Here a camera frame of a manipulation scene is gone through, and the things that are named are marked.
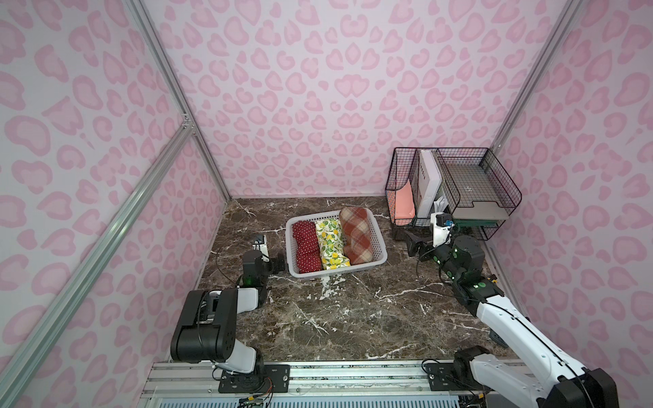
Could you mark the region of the red polka dot skirt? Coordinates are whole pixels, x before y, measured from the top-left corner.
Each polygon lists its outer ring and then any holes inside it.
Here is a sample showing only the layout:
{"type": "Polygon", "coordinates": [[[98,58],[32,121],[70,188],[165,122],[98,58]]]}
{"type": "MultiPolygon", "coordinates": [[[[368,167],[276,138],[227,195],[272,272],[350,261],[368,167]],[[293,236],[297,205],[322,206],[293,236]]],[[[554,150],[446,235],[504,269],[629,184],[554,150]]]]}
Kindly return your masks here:
{"type": "Polygon", "coordinates": [[[296,264],[299,274],[322,270],[320,245],[314,222],[302,220],[292,226],[292,237],[296,241],[296,264]]]}

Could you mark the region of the red plaid skirt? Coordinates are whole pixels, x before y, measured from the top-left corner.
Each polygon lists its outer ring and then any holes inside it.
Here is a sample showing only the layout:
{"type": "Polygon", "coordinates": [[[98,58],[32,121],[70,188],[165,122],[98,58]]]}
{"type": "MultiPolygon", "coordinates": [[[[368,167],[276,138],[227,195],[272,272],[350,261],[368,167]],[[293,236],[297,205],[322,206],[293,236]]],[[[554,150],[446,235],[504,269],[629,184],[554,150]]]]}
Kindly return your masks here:
{"type": "Polygon", "coordinates": [[[345,238],[344,253],[352,265],[371,263],[374,260],[372,228],[364,207],[344,207],[339,221],[345,238]]]}

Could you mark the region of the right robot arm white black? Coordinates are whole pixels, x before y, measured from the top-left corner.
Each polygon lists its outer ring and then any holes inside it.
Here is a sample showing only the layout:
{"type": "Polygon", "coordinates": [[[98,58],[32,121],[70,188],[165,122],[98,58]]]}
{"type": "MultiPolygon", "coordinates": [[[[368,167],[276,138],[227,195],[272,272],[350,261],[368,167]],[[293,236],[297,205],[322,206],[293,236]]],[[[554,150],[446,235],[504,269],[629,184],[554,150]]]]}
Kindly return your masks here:
{"type": "Polygon", "coordinates": [[[410,231],[399,236],[410,256],[432,259],[449,278],[453,297],[489,326],[530,369],[505,365],[487,348],[459,350],[452,380],[463,389],[490,389],[518,407],[617,407],[617,384],[604,370],[590,370],[542,334],[499,286],[482,274],[485,253],[472,236],[425,240],[410,231]]]}

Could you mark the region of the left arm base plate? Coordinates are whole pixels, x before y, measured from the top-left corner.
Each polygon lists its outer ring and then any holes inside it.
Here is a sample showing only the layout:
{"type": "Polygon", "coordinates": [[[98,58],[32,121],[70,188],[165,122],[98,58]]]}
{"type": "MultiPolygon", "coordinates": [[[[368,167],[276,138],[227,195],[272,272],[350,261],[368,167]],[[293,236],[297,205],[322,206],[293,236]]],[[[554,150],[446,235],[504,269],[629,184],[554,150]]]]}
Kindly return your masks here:
{"type": "Polygon", "coordinates": [[[220,394],[259,394],[288,392],[290,365],[265,364],[250,374],[223,372],[219,378],[220,394]]]}

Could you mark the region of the white binder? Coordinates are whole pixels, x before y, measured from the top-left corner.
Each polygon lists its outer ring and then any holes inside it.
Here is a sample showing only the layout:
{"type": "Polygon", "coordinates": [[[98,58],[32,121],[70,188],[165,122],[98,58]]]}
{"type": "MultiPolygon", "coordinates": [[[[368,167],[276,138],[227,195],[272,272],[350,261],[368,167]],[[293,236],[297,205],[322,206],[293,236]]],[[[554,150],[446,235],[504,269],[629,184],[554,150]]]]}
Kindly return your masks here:
{"type": "Polygon", "coordinates": [[[442,176],[435,160],[435,150],[418,152],[416,216],[428,218],[438,198],[442,176]]]}

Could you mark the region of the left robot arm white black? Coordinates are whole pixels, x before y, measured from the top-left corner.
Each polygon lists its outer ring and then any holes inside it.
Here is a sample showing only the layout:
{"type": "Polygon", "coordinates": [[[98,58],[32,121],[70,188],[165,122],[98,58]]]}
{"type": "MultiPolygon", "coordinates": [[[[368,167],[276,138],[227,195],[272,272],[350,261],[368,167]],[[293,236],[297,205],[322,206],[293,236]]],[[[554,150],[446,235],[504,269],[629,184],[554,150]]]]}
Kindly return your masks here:
{"type": "Polygon", "coordinates": [[[284,272],[287,263],[281,254],[271,258],[252,249],[243,254],[242,266],[234,287],[188,293],[170,343],[173,361],[211,361],[229,374],[263,374],[258,350],[236,339],[237,318],[265,305],[269,277],[284,272]]]}

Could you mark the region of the pink folder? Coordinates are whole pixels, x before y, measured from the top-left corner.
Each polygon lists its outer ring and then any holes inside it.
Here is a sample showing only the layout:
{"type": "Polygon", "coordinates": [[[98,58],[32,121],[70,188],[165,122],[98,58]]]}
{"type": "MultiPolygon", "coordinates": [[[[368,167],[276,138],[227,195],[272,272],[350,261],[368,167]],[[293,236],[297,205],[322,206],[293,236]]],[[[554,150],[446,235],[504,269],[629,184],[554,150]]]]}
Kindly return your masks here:
{"type": "Polygon", "coordinates": [[[390,218],[397,226],[406,226],[416,217],[413,189],[407,181],[399,190],[388,191],[390,218]]]}

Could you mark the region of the aluminium front rail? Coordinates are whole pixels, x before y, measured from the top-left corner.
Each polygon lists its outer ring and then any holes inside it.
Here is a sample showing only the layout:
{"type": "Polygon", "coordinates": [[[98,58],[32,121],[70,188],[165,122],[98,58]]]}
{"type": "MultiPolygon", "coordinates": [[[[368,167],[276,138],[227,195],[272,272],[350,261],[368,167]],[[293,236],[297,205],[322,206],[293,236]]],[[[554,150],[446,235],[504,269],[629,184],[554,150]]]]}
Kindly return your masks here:
{"type": "MultiPolygon", "coordinates": [[[[521,360],[500,360],[525,375],[521,360]]],[[[158,363],[139,407],[510,407],[501,394],[431,391],[419,360],[282,362],[290,365],[288,392],[220,394],[223,373],[209,363],[158,363]]]]}

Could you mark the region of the lemon print skirt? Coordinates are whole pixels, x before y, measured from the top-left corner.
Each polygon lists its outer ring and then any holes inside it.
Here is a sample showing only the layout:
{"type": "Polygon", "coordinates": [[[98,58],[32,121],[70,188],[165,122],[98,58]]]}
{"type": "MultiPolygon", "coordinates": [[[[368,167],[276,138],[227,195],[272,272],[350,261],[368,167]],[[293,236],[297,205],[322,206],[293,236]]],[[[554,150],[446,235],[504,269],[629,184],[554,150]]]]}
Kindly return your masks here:
{"type": "Polygon", "coordinates": [[[345,255],[345,239],[338,218],[321,219],[315,222],[316,236],[323,270],[350,267],[345,255]]]}

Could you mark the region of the grey laptop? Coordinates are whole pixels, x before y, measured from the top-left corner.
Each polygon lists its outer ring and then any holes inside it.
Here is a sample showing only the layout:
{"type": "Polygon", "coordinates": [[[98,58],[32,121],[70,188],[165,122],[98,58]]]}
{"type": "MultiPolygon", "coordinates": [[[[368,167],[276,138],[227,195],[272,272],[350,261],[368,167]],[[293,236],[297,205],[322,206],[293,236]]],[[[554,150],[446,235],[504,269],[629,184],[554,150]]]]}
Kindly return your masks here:
{"type": "Polygon", "coordinates": [[[508,192],[490,169],[446,164],[442,176],[454,219],[505,221],[514,208],[508,192]]]}

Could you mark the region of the green book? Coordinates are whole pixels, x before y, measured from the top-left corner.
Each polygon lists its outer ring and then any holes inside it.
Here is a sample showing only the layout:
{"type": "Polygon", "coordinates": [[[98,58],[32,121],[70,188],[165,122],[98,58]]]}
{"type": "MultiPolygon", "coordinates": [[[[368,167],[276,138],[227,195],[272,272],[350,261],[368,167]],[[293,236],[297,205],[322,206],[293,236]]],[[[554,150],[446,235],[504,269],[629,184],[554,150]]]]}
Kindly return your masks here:
{"type": "Polygon", "coordinates": [[[496,220],[487,219],[454,219],[454,224],[459,228],[496,228],[498,222],[496,220]]]}

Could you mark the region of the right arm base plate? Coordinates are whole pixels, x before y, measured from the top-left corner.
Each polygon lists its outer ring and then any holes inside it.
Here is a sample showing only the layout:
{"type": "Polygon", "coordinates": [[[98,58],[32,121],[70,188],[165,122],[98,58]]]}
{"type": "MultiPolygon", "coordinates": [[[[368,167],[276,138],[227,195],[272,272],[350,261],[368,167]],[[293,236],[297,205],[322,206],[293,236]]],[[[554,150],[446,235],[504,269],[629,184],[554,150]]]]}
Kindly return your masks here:
{"type": "Polygon", "coordinates": [[[473,379],[459,379],[453,363],[427,359],[421,364],[431,391],[486,392],[487,388],[473,379]]]}

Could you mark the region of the white plastic basket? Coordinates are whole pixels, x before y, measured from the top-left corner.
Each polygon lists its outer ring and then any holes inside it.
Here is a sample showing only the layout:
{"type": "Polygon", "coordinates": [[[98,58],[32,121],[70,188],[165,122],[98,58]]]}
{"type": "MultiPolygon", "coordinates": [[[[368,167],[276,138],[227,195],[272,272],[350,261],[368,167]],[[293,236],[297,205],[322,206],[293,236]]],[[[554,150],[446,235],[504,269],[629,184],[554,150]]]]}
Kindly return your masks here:
{"type": "Polygon", "coordinates": [[[364,208],[366,215],[363,217],[365,224],[371,230],[370,242],[372,245],[372,260],[367,263],[362,263],[361,265],[347,266],[343,268],[338,268],[335,270],[323,269],[315,272],[299,272],[299,261],[297,260],[297,249],[298,243],[297,240],[292,236],[292,227],[300,221],[323,221],[327,219],[336,219],[340,211],[330,211],[330,212],[320,212],[319,214],[309,214],[304,216],[294,217],[289,219],[286,224],[286,249],[287,249],[287,258],[288,258],[288,270],[289,273],[299,279],[312,279],[317,277],[323,277],[327,275],[338,275],[344,273],[355,273],[362,272],[364,270],[370,270],[372,268],[378,267],[385,263],[388,258],[385,242],[381,230],[379,228],[377,220],[374,218],[372,211],[364,208]]]}

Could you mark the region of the white envelope papers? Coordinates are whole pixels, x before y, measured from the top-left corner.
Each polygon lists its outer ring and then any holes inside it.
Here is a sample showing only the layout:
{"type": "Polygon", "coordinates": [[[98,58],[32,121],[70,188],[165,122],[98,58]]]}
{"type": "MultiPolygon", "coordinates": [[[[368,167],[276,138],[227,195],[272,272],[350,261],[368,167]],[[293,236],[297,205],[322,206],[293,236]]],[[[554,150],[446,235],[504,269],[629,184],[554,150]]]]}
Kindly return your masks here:
{"type": "Polygon", "coordinates": [[[447,198],[442,195],[441,197],[437,198],[433,202],[433,209],[435,213],[445,213],[447,211],[447,208],[449,206],[449,202],[447,198]]]}

